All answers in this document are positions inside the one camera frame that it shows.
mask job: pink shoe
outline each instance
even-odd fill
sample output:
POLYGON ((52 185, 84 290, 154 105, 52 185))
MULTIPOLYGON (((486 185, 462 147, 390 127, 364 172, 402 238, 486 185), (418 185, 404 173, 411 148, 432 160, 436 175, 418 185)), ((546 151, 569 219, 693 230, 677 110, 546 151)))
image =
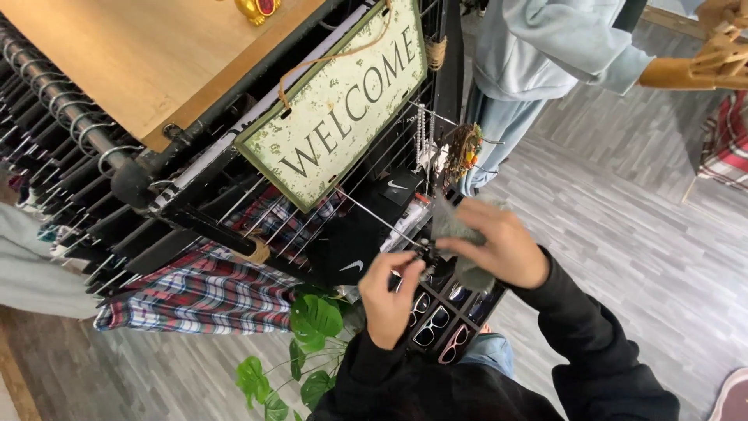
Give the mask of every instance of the pink shoe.
POLYGON ((748 420, 748 367, 727 377, 708 421, 743 420, 748 420))

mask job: black sleeve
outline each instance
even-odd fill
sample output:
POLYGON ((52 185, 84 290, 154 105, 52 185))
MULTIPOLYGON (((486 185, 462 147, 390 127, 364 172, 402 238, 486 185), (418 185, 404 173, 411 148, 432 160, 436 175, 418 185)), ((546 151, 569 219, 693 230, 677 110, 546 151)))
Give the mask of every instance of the black sleeve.
POLYGON ((404 371, 405 344, 392 351, 381 349, 364 330, 348 343, 335 387, 319 400, 311 419, 361 419, 372 412, 381 393, 404 371))
POLYGON ((628 341, 610 310, 584 294, 543 247, 550 270, 540 288, 512 288, 539 311, 548 344, 568 365, 553 369, 554 386, 570 420, 677 420, 678 398, 637 361, 639 347, 628 341))

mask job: person's left hand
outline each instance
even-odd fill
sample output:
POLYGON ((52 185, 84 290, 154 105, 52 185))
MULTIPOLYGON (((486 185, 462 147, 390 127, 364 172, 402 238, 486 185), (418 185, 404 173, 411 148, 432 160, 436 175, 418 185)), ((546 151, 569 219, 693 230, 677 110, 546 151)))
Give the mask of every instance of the person's left hand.
POLYGON ((418 277, 426 263, 413 261, 415 252, 379 253, 367 274, 358 283, 367 314, 367 332, 374 345, 391 350, 408 326, 418 277), (396 270, 402 277, 398 292, 389 292, 387 283, 396 270))

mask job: black hoodie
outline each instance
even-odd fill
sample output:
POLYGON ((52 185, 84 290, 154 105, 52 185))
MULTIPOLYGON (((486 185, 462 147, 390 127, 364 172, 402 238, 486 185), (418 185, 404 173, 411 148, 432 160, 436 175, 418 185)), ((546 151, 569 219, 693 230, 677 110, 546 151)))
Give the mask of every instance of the black hoodie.
MULTIPOLYGON (((535 290, 510 287, 539 311, 548 344, 569 364, 553 380, 570 420, 678 419, 678 399, 637 361, 610 310, 584 294, 548 257, 548 280, 535 290)), ((443 366, 378 348, 369 334, 349 344, 337 374, 311 420, 562 420, 553 405, 498 370, 476 363, 443 366)))

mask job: plaid shirt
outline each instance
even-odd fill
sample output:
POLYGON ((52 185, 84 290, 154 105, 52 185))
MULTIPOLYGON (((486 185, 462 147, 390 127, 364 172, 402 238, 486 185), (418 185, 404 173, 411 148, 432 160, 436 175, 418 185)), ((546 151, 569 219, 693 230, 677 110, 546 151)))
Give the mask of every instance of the plaid shirt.
POLYGON ((704 123, 707 130, 699 177, 748 191, 748 105, 745 91, 734 91, 704 123))
MULTIPOLYGON (((310 213, 309 224, 301 230, 307 217, 301 212, 292 216, 295 207, 275 187, 269 187, 248 209, 232 215, 227 225, 243 231, 263 218, 257 236, 268 240, 277 231, 269 246, 280 252, 291 242, 284 253, 290 257, 333 214, 341 199, 336 193, 324 200, 318 214, 310 213)), ((98 330, 129 327, 220 334, 288 330, 291 287, 296 283, 291 276, 249 263, 226 247, 202 240, 183 257, 127 285, 138 292, 104 306, 93 325, 98 330)))

